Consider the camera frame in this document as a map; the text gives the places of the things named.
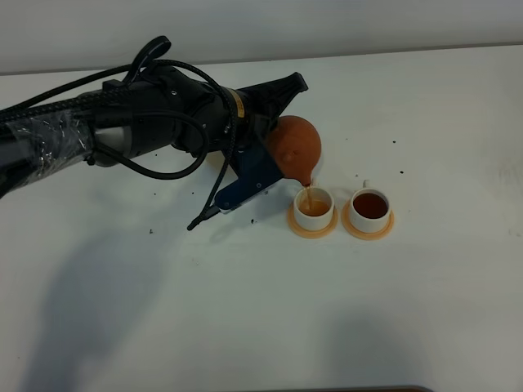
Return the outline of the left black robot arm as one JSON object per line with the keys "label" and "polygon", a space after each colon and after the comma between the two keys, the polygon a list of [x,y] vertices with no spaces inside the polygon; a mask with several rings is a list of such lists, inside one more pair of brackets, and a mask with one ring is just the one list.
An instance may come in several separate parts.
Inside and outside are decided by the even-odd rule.
{"label": "left black robot arm", "polygon": [[1,191],[82,161],[179,180],[219,152],[237,178],[216,182],[207,204],[233,209],[283,177],[275,134],[306,89],[299,73],[229,89],[170,60],[95,73],[1,112]]}

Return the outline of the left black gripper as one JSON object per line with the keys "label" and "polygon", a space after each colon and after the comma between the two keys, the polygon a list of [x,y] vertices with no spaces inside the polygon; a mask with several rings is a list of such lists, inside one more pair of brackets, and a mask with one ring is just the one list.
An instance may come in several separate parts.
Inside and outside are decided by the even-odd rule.
{"label": "left black gripper", "polygon": [[101,161],[117,163],[171,145],[201,163],[221,152],[256,142],[265,146],[278,117],[307,91],[300,73],[232,89],[193,79],[179,69],[141,69],[123,80],[104,82],[101,106]]}

